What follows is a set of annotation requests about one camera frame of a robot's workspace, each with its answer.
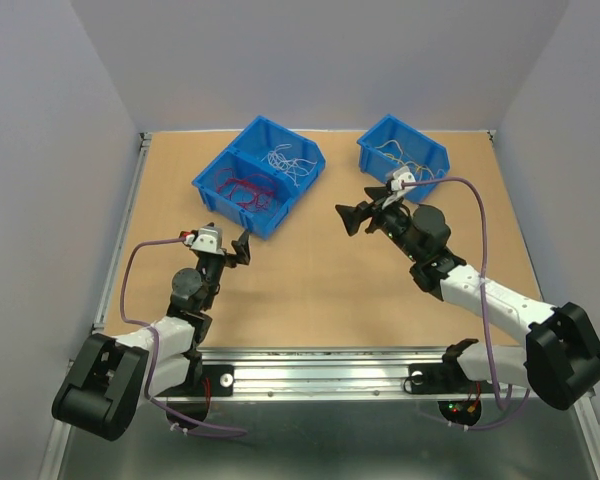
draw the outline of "white wire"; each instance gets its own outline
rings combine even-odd
[[[304,158],[288,159],[284,156],[284,154],[280,153],[281,150],[287,150],[291,147],[292,145],[288,143],[278,145],[269,153],[267,153],[262,161],[266,159],[269,162],[269,165],[276,170],[283,172],[291,180],[293,180],[293,184],[296,187],[299,187],[300,185],[298,184],[298,177],[306,177],[309,175],[313,171],[317,162],[312,162]]]

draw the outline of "screw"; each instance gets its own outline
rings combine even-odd
[[[220,385],[224,388],[228,388],[233,385],[233,375],[225,373],[220,377]]]

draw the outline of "blue plastic bin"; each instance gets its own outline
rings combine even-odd
[[[290,145],[281,151],[286,158],[301,158],[315,165],[307,169],[309,173],[306,175],[290,177],[267,161],[268,152],[279,145]],[[313,185],[324,167],[324,157],[315,142],[264,117],[257,117],[192,183],[209,210],[224,215],[266,240]],[[273,190],[273,199],[265,201],[264,208],[263,205],[253,208],[253,204],[248,204],[254,198],[252,193],[239,185],[233,189],[235,181],[226,184],[231,176]]]
[[[416,180],[442,178],[449,173],[447,150],[393,115],[387,115],[358,140],[360,145],[360,170],[385,183],[392,171],[408,163]],[[387,156],[402,157],[397,162]],[[417,170],[416,166],[427,167]],[[438,184],[423,185],[411,190],[406,198],[421,203]]]

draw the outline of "wooden table surface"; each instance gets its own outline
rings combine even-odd
[[[238,225],[206,210],[191,180],[238,132],[168,132],[153,135],[133,208],[105,333],[135,329],[117,308],[124,271],[139,242],[175,237],[210,221],[224,230],[224,246]],[[213,324],[203,346],[377,347],[446,346],[482,338],[478,317],[422,293],[409,275],[411,262],[380,232],[349,238],[334,205],[356,205],[363,187],[379,183],[358,169],[362,132],[304,131],[327,160],[322,176],[267,241],[251,238],[252,262],[225,270],[222,288],[207,313]],[[489,239],[488,276],[539,298],[531,264],[489,142],[484,132],[429,132],[449,153],[451,174],[471,180],[483,196]],[[451,227],[449,246],[479,269],[480,216],[471,192],[446,183],[427,203],[440,208]],[[162,318],[171,278],[195,266],[182,245],[147,247],[133,265],[127,315]],[[494,327],[494,342],[513,341]]]

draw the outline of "gray wall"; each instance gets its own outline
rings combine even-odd
[[[493,128],[567,0],[72,0],[140,129]]]
[[[600,0],[571,1],[496,147],[543,293],[600,334]]]
[[[136,130],[67,0],[0,1],[0,479],[37,478]]]

